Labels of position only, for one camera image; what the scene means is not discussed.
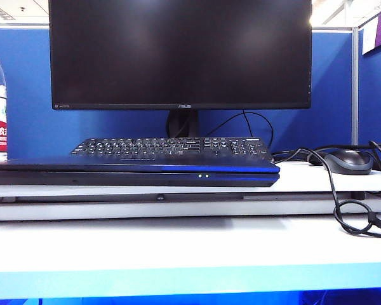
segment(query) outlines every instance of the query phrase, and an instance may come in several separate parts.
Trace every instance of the wall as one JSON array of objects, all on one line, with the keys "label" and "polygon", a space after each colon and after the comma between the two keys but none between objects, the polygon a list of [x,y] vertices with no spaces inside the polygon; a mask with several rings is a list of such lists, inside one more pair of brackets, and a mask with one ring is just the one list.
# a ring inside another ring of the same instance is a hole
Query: wall
[{"label": "wall", "polygon": [[362,55],[359,37],[359,143],[381,143],[381,46]]},{"label": "wall", "polygon": [[[260,111],[275,129],[273,151],[351,141],[351,33],[313,34],[312,107]],[[48,29],[0,29],[0,61],[8,85],[9,158],[67,154],[92,137],[164,137],[167,111],[51,109]],[[201,111],[201,135],[239,111]],[[254,136],[269,129],[250,118]],[[240,116],[214,136],[248,136]]]}]

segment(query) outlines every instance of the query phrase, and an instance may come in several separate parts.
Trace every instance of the white desk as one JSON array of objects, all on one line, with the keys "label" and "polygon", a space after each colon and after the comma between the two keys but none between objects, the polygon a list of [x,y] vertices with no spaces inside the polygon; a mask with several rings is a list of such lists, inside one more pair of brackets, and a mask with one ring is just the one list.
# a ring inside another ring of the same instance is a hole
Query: white desk
[{"label": "white desk", "polygon": [[[317,190],[329,190],[326,173],[316,170],[324,177]],[[293,172],[282,167],[281,180],[265,191],[288,189],[282,179]],[[317,174],[300,173],[293,187],[307,190]],[[381,190],[381,175],[342,179],[335,177],[339,191]],[[17,188],[0,186],[0,194],[17,195]],[[24,191],[56,196],[56,188]],[[81,188],[136,190],[145,191]],[[360,226],[362,216],[348,217]],[[330,215],[0,222],[0,299],[365,287],[381,287],[381,239],[349,236]]]}]

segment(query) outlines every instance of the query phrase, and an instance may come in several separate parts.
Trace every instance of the computer mouse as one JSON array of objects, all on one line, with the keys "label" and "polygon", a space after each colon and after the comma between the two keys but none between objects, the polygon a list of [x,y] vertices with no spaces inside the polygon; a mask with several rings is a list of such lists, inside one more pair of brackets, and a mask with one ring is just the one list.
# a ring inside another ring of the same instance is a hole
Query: computer mouse
[{"label": "computer mouse", "polygon": [[[323,151],[318,151],[317,153],[322,158],[324,158],[327,155],[327,152],[323,152]],[[322,162],[319,160],[319,158],[313,154],[308,154],[306,157],[306,161],[308,161],[312,165],[322,165]]]},{"label": "computer mouse", "polygon": [[324,156],[324,160],[333,173],[343,175],[368,175],[373,168],[369,154],[350,149],[337,149]]}]

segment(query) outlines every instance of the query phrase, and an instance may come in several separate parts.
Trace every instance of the black keyboard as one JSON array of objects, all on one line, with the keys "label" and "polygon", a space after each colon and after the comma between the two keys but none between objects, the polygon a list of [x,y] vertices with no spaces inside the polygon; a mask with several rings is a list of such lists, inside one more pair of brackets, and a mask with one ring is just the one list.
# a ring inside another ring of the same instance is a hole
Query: black keyboard
[{"label": "black keyboard", "polygon": [[163,155],[253,156],[272,161],[259,138],[141,138],[87,139],[71,152],[77,155],[118,156],[120,159],[154,159]]}]

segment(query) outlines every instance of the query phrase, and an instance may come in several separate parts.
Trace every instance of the monitor screen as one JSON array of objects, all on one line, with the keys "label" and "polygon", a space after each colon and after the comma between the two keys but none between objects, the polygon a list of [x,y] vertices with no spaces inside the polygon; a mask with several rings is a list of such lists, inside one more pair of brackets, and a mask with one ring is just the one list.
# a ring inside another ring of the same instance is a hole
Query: monitor screen
[{"label": "monitor screen", "polygon": [[311,11],[311,0],[52,0],[53,108],[308,108]]}]

